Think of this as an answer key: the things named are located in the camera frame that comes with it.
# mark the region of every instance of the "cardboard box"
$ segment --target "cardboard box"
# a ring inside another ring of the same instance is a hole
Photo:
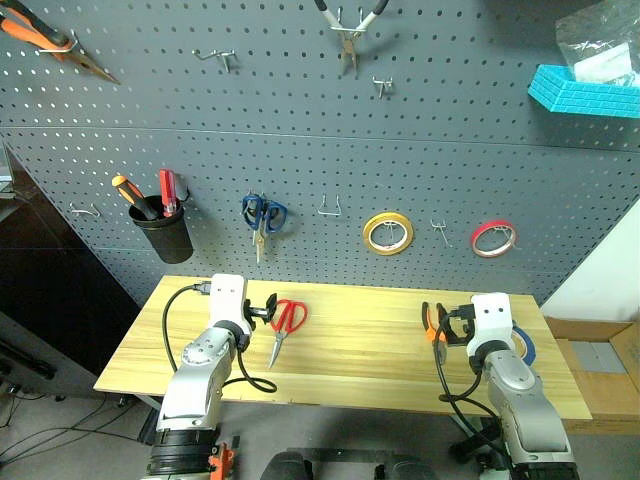
[[[565,421],[567,431],[640,434],[640,323],[551,317],[547,323],[593,416],[593,420]],[[609,342],[626,373],[586,371],[572,341]]]

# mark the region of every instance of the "wooden tabletop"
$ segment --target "wooden tabletop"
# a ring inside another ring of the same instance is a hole
[[[178,288],[202,280],[206,279],[163,277],[102,372],[96,390],[165,393],[172,371],[162,344],[162,309]],[[432,318],[437,318],[437,302],[449,310],[470,303],[473,292],[249,281],[247,298],[252,305],[264,306],[272,293],[305,302],[309,308],[306,323],[285,339],[273,369],[267,368],[273,330],[261,321],[243,355],[249,373],[274,381],[278,392],[262,393],[242,382],[225,387],[224,399],[451,413],[448,404],[438,401],[442,387],[422,327],[421,305],[429,302]],[[513,318],[535,343],[533,367],[542,376],[549,400],[563,418],[591,418],[533,297],[510,299]],[[184,346],[207,325],[208,301],[208,296],[186,292],[171,307],[169,337],[178,364]],[[445,374],[454,393],[471,384],[464,347],[448,349]],[[231,378],[240,375],[234,361]],[[473,398],[489,404],[484,382]],[[460,406],[466,412],[477,411]]]

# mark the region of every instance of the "gray pegboard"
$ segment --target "gray pegboard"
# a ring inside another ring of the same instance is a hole
[[[123,85],[38,58],[5,35],[3,127],[640,149],[637,120],[551,114],[527,95],[537,64],[562,63],[555,20],[589,0],[392,0],[357,42],[358,78],[340,74],[338,37],[312,0],[28,3],[52,24],[75,28]],[[335,11],[340,2],[329,3]],[[345,24],[357,23],[358,5],[345,7]],[[234,49],[233,73],[215,58],[199,61],[193,49]],[[393,95],[378,101],[374,75],[393,77]]]
[[[544,300],[638,197],[640,121],[552,114],[526,91],[539,63],[561,63],[557,18],[591,3],[391,0],[358,40],[358,77],[312,0],[28,0],[75,28],[122,86],[73,71],[0,35],[0,133],[85,242],[139,301],[164,273],[533,293]],[[335,11],[338,3],[329,2]],[[365,10],[371,5],[362,5]],[[345,6],[357,23],[358,4]],[[234,49],[232,73],[191,50]],[[371,77],[393,77],[378,100]],[[157,192],[166,166],[193,191],[194,256],[162,264],[126,216],[111,177]],[[241,197],[291,210],[256,267]],[[344,216],[314,214],[336,193]],[[103,217],[73,217],[69,202]],[[361,241],[397,210],[415,240],[383,258]],[[507,218],[519,250],[483,260],[482,221]],[[447,222],[454,245],[429,226]]]
[[[548,296],[638,196],[631,152],[463,142],[337,139],[124,129],[22,129],[4,139],[40,179],[67,220],[138,299],[163,273],[235,271],[250,278],[395,287],[507,290]],[[196,254],[162,264],[130,222],[114,175],[157,192],[169,167],[192,192],[187,225]],[[290,215],[255,264],[250,229],[240,216],[249,189],[285,204]],[[343,216],[321,217],[340,194]],[[75,217],[95,203],[103,217]],[[364,223],[383,210],[406,214],[415,240],[381,257],[361,240]],[[469,248],[483,221],[508,218],[518,249],[486,260]],[[429,221],[444,219],[447,249]]]

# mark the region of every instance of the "red tape roll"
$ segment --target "red tape roll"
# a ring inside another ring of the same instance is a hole
[[[489,230],[502,230],[504,232],[509,232],[505,236],[506,242],[493,250],[480,250],[476,245],[478,238]],[[491,222],[483,223],[471,234],[471,249],[473,250],[473,253],[480,257],[495,258],[509,251],[515,245],[517,238],[516,227],[511,223],[506,220],[493,220]]]

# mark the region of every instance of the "dark cabinet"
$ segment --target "dark cabinet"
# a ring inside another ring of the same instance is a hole
[[[0,312],[98,375],[139,307],[44,194],[22,180],[17,198],[0,200]],[[0,338],[10,343],[8,334]],[[37,357],[34,349],[28,353]]]

